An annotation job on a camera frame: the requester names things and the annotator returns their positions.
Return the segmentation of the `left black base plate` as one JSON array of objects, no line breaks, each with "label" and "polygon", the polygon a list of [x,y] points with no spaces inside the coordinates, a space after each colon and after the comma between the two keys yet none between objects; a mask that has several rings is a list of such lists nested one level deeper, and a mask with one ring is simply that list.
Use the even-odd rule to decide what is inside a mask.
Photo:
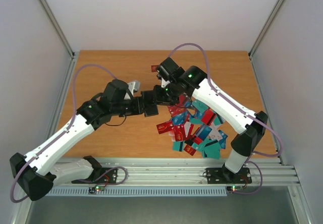
[{"label": "left black base plate", "polygon": [[73,180],[72,184],[116,184],[118,169],[116,167],[103,167],[98,177],[90,176],[83,180]]}]

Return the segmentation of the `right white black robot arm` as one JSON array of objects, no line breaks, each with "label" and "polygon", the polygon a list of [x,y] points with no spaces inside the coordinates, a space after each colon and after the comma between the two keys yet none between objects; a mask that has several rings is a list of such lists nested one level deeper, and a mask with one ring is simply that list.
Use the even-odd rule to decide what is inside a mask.
[{"label": "right white black robot arm", "polygon": [[240,169],[251,156],[265,134],[268,116],[245,108],[207,78],[207,73],[197,66],[184,70],[171,58],[156,67],[161,85],[155,86],[158,103],[172,105],[183,93],[206,104],[227,121],[237,135],[231,142],[231,153],[222,166],[220,176],[231,183],[241,175]]}]

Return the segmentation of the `teal card bottom right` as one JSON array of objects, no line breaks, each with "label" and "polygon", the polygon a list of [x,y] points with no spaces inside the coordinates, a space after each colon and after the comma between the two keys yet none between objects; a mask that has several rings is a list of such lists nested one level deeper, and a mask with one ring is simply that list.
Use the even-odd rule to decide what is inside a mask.
[{"label": "teal card bottom right", "polygon": [[205,147],[202,151],[202,157],[203,158],[213,158],[213,159],[220,159],[221,154],[220,154],[221,147],[219,145],[211,145],[208,147]]}]

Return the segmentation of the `blue striped card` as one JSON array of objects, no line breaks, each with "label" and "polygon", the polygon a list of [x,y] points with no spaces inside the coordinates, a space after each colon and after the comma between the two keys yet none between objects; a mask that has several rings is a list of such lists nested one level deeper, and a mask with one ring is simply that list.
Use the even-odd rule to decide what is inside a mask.
[{"label": "blue striped card", "polygon": [[212,128],[210,126],[201,125],[193,134],[192,140],[194,142],[204,141],[211,131],[212,131]]}]

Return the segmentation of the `lone red card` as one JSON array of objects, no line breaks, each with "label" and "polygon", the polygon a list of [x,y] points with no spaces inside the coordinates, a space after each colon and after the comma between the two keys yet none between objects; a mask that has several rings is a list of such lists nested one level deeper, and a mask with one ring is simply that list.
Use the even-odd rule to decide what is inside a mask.
[{"label": "lone red card", "polygon": [[152,72],[156,72],[156,71],[157,71],[157,70],[156,70],[156,69],[157,69],[157,67],[158,67],[158,65],[152,65],[152,66],[151,66],[151,71],[152,71]]}]

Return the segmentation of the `teal card bottom left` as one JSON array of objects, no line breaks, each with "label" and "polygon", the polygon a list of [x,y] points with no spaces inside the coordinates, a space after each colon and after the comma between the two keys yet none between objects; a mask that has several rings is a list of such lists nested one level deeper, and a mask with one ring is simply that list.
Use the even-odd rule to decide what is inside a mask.
[{"label": "teal card bottom left", "polygon": [[173,142],[172,149],[174,151],[182,152],[184,150],[184,142],[183,141],[175,141],[175,142]]}]

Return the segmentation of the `teal card upper pile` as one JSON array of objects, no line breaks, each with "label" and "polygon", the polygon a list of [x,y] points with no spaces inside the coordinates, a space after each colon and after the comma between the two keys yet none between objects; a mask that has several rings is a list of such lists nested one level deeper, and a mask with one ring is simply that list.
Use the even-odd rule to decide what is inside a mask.
[{"label": "teal card upper pile", "polygon": [[197,99],[192,101],[192,106],[195,107],[200,113],[204,113],[209,109],[205,103]]}]

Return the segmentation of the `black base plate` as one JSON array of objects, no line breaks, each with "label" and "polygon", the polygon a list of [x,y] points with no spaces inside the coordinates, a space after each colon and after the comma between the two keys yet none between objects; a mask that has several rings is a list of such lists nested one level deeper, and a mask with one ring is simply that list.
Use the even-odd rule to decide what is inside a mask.
[{"label": "black base plate", "polygon": [[103,167],[98,177],[90,176],[83,180],[73,180],[72,184],[116,184],[118,169],[116,167]]},{"label": "black base plate", "polygon": [[203,176],[207,179],[208,184],[251,184],[252,178],[250,169],[241,168],[237,173],[224,170],[222,167],[208,167],[205,169]]}]

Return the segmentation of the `white card centre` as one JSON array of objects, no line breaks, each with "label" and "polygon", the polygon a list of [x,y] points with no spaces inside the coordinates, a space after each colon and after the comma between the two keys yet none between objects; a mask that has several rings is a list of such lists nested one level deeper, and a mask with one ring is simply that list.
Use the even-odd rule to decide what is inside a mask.
[{"label": "white card centre", "polygon": [[191,122],[186,122],[183,126],[185,137],[188,138],[191,135],[194,125]]}]

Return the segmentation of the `red black stripe card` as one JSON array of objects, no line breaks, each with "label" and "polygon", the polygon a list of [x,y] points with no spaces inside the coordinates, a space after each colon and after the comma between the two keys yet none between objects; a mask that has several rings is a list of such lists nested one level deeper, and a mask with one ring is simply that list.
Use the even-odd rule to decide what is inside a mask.
[{"label": "red black stripe card", "polygon": [[217,116],[217,114],[213,110],[207,109],[203,113],[203,116],[201,117],[201,122],[207,126],[210,126],[213,123],[216,116]]}]

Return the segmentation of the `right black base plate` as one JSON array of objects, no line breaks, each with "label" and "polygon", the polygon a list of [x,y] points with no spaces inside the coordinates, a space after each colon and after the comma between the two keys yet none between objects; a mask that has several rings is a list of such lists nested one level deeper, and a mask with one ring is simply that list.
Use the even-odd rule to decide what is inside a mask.
[{"label": "right black base plate", "polygon": [[208,167],[205,169],[203,176],[207,179],[208,184],[251,184],[252,178],[250,169],[241,168],[237,173],[224,170],[222,167]]}]

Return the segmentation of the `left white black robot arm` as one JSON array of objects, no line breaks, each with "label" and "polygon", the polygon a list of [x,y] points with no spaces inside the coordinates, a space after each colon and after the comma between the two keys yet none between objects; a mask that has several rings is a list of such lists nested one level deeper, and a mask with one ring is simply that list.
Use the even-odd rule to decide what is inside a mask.
[{"label": "left white black robot arm", "polygon": [[141,114],[142,99],[134,96],[139,88],[140,82],[137,80],[126,83],[114,79],[107,84],[104,92],[84,102],[71,119],[41,145],[26,154],[15,153],[11,156],[10,167],[14,177],[11,201],[18,202],[14,197],[17,185],[25,192],[26,198],[36,201],[61,184],[72,181],[95,183],[101,180],[104,176],[102,166],[92,156],[62,165],[57,161],[113,116]]}]

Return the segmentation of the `red card bottom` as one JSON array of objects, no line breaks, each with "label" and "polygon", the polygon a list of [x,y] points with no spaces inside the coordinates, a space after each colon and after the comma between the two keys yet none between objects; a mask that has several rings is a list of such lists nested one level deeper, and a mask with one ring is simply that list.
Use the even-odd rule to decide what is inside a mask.
[{"label": "red card bottom", "polygon": [[185,145],[184,151],[193,156],[196,152],[196,149],[194,149],[192,146]]}]

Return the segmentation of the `black leather card holder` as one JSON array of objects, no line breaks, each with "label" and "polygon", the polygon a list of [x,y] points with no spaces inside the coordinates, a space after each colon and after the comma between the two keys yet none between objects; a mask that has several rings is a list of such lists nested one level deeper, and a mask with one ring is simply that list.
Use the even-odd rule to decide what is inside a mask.
[{"label": "black leather card holder", "polygon": [[145,117],[158,115],[158,107],[154,98],[153,90],[142,91],[143,113]]}]

